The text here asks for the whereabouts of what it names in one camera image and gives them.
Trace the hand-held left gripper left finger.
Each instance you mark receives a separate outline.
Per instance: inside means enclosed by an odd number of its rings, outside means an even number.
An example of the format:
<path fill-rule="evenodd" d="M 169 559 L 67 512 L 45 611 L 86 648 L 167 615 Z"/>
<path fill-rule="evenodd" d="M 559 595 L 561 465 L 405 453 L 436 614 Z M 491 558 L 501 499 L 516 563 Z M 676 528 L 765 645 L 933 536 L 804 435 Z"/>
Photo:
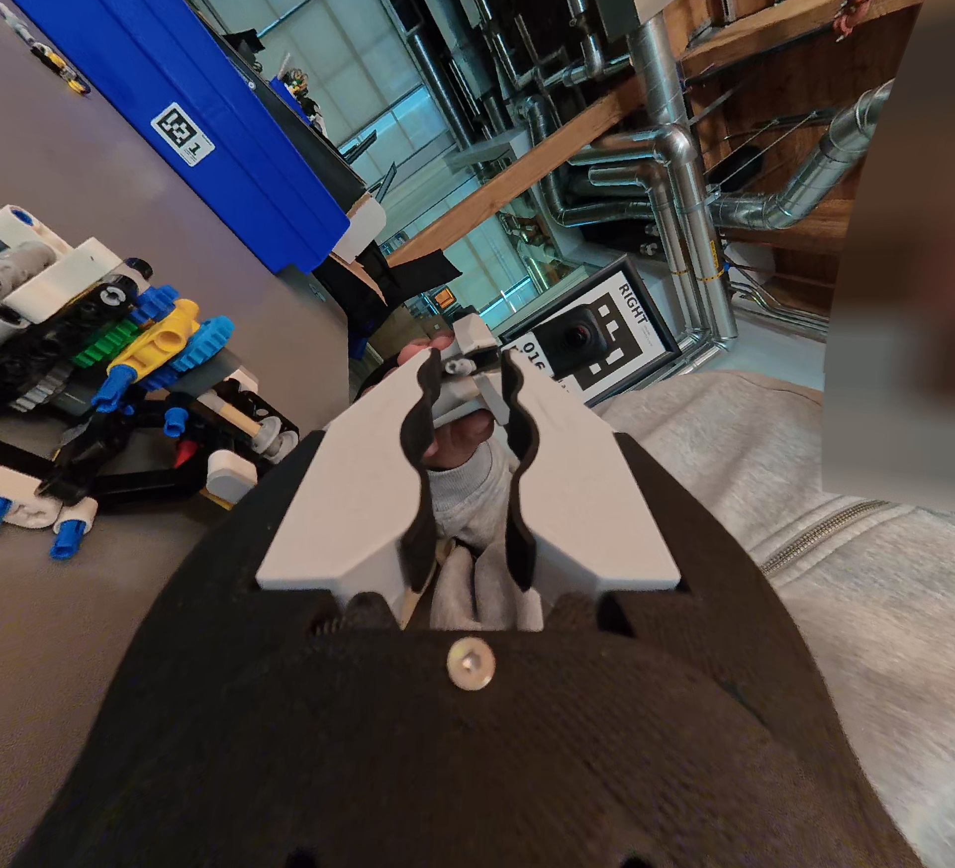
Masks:
<path fill-rule="evenodd" d="M 376 593 L 408 615 L 432 574 L 436 521 L 424 455 L 440 358 L 422 349 L 335 418 L 257 571 L 259 588 Z"/>

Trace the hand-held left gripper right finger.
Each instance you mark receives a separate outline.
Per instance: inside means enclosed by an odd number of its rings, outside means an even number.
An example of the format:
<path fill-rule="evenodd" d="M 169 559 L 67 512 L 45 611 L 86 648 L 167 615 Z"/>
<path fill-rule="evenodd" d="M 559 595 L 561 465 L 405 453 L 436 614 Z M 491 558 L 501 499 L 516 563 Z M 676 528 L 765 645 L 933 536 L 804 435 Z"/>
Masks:
<path fill-rule="evenodd" d="M 503 352 L 502 392 L 518 462 L 506 561 L 544 618 L 567 600 L 676 589 L 679 568 L 611 427 L 517 349 Z"/>

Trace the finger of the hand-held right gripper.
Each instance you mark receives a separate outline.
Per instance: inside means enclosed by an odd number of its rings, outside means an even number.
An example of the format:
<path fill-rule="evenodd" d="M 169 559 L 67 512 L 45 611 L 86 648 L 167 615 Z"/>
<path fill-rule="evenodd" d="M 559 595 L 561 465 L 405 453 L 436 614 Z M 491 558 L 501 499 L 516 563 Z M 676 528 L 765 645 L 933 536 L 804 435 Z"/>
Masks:
<path fill-rule="evenodd" d="M 453 376 L 441 383 L 440 394 L 433 405 L 433 424 L 436 430 L 479 410 L 487 410 L 502 427 L 509 421 L 509 406 L 505 402 L 501 372 Z"/>
<path fill-rule="evenodd" d="M 454 341 L 448 346 L 448 359 L 467 357 L 479 371 L 498 369 L 498 341 L 480 314 L 471 312 L 452 325 Z"/>

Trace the multicoloured lego model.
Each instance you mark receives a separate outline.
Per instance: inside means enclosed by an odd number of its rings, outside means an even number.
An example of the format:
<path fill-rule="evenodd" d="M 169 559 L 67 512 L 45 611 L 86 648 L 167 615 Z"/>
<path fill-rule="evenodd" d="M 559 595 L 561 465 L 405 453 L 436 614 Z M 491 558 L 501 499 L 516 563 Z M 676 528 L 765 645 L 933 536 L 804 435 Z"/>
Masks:
<path fill-rule="evenodd" d="M 2 206 L 2 411 L 69 417 L 51 456 L 2 443 L 2 524 L 74 558 L 97 516 L 197 494 L 230 508 L 297 447 L 228 348 L 234 324 L 140 258 Z"/>

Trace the person's right forearm grey sleeve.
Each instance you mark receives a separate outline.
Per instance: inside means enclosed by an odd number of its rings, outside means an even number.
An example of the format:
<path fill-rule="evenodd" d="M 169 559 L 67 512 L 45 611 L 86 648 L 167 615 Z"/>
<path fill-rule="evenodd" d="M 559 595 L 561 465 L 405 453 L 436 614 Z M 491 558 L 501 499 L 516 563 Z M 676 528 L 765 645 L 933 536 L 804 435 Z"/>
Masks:
<path fill-rule="evenodd" d="M 517 459 L 495 436 L 460 467 L 429 470 L 438 533 L 477 554 L 503 551 Z"/>

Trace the small yellow black lego piece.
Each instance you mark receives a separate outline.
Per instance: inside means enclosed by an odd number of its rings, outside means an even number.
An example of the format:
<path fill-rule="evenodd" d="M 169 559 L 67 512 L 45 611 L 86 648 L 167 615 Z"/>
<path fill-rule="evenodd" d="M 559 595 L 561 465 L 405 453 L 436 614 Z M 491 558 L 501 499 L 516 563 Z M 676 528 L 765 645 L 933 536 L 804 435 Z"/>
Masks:
<path fill-rule="evenodd" d="M 58 53 L 45 44 L 34 42 L 30 46 L 31 54 L 47 69 L 54 72 L 74 93 L 89 96 L 92 89 L 80 74 Z"/>

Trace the person's right hand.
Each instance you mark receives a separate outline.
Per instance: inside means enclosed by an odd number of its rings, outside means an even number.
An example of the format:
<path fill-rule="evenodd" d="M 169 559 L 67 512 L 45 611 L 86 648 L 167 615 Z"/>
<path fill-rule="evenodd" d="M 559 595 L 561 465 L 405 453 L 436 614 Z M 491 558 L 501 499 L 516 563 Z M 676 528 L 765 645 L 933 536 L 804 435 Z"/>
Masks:
<path fill-rule="evenodd" d="M 398 354 L 397 365 L 402 366 L 422 349 L 443 350 L 455 342 L 450 332 L 439 332 L 436 337 L 413 339 Z M 477 448 L 488 441 L 495 429 L 491 411 L 478 409 L 443 425 L 423 456 L 424 466 L 432 471 L 450 471 L 465 464 Z"/>

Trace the wooden ceiling beam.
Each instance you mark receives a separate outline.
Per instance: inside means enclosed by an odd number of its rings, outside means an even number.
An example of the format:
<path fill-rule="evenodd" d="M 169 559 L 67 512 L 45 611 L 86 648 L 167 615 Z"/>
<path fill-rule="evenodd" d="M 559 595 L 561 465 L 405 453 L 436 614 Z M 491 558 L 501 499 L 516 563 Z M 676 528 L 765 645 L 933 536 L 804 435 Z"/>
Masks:
<path fill-rule="evenodd" d="M 388 255 L 388 265 L 394 268 L 451 247 L 645 103 L 641 77 L 630 76 Z"/>

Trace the silver insulated pipe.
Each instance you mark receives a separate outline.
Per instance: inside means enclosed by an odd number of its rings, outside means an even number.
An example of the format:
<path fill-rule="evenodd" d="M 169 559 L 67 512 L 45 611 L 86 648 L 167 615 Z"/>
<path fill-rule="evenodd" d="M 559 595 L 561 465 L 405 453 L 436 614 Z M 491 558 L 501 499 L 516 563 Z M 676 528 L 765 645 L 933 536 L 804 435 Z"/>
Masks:
<path fill-rule="evenodd" d="M 690 339 L 686 355 L 700 367 L 729 352 L 738 331 L 665 15 L 658 12 L 628 34 L 627 46 L 644 85 L 651 127 L 607 135 L 573 162 L 590 167 L 588 178 L 595 186 L 634 184 L 647 190 Z"/>

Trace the person's grey hoodie torso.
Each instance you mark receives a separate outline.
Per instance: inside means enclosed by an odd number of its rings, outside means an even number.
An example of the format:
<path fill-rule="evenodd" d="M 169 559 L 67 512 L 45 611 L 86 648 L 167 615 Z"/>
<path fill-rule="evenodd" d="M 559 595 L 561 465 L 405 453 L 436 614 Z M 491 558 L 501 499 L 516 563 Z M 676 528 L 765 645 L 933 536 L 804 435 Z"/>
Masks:
<path fill-rule="evenodd" d="M 750 555 L 805 637 L 888 813 L 925 866 L 953 866 L 953 511 L 826 491 L 823 398 L 714 370 L 594 412 Z"/>

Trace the blue storage bin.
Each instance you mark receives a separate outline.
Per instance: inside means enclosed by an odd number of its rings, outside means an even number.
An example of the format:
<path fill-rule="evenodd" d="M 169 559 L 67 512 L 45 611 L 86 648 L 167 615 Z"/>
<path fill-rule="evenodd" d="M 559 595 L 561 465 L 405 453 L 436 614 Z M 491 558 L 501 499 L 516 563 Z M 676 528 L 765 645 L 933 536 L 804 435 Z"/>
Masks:
<path fill-rule="evenodd" d="M 13 0 L 276 273 L 321 265 L 350 226 L 188 0 Z"/>

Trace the red pipe clamp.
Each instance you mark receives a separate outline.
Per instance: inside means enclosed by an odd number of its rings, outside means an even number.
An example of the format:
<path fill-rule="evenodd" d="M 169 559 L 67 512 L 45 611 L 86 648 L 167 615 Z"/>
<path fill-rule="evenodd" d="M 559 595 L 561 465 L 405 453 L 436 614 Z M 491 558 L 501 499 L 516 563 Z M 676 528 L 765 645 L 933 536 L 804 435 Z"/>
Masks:
<path fill-rule="evenodd" d="M 873 0 L 845 0 L 837 12 L 832 29 L 837 41 L 849 37 L 865 21 Z"/>

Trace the round spiral ventilation duct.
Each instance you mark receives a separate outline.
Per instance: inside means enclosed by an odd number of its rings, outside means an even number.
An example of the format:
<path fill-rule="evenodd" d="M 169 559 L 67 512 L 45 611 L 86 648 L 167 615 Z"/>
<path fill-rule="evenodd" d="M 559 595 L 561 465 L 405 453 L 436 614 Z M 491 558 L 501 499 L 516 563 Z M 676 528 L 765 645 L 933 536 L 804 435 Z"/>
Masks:
<path fill-rule="evenodd" d="M 890 79 L 839 110 L 782 190 L 717 198 L 710 206 L 713 224 L 747 231 L 781 231 L 808 217 L 867 154 L 894 84 L 895 80 Z"/>

